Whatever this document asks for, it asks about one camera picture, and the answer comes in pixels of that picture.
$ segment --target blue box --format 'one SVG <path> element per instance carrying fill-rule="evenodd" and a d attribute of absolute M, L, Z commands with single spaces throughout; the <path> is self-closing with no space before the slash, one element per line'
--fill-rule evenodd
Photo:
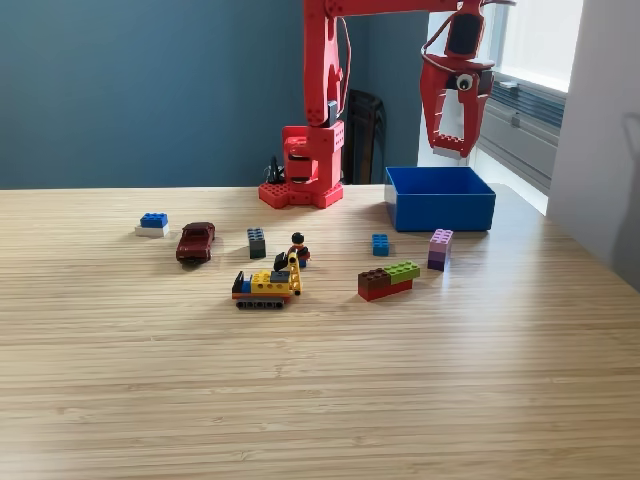
<path fill-rule="evenodd" d="M 496 194 L 470 167 L 388 167 L 385 200 L 398 232 L 491 230 Z"/>
<path fill-rule="evenodd" d="M 384 233 L 374 233 L 371 236 L 371 243 L 373 245 L 373 255 L 375 257 L 388 257 L 389 256 L 389 237 Z"/>
<path fill-rule="evenodd" d="M 168 222 L 166 213 L 145 213 L 144 217 L 140 219 L 140 226 L 142 228 L 163 228 Z"/>

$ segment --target toy car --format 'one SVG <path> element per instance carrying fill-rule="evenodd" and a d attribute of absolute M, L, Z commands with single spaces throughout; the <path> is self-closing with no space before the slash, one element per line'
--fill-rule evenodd
<path fill-rule="evenodd" d="M 211 260 L 211 243 L 216 236 L 212 223 L 190 223 L 182 229 L 182 238 L 176 250 L 180 263 L 196 264 Z"/>

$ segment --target white lego brick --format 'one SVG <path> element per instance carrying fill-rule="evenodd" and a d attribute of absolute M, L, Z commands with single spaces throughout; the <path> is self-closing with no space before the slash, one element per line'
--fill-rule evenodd
<path fill-rule="evenodd" d="M 167 233 L 169 233 L 168 223 L 162 228 L 144 228 L 140 225 L 136 227 L 136 235 L 138 237 L 163 238 L 167 236 Z"/>

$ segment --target red robotic arm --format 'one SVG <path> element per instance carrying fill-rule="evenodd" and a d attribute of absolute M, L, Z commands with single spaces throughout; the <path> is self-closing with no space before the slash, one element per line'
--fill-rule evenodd
<path fill-rule="evenodd" d="M 513 0 L 304 0 L 304 90 L 307 127 L 285 127 L 285 185 L 264 184 L 260 198 L 274 208 L 316 205 L 326 208 L 343 196 L 340 184 L 344 123 L 342 113 L 349 82 L 351 47 L 347 37 L 347 72 L 338 56 L 342 17 L 379 13 L 453 12 L 424 45 L 421 94 L 429 143 L 439 153 L 467 157 L 480 135 L 484 107 L 493 87 L 493 63 L 475 61 L 482 34 L 482 7 L 513 5 Z M 450 25 L 444 56 L 427 48 Z M 458 92 L 464 106 L 464 137 L 440 134 L 447 90 Z"/>

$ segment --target pink lego brick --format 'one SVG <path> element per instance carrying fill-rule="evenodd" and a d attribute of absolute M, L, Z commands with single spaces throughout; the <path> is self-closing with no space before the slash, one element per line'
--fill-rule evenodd
<path fill-rule="evenodd" d="M 436 230 L 429 243 L 430 252 L 449 253 L 451 249 L 451 238 L 453 232 L 451 230 Z"/>

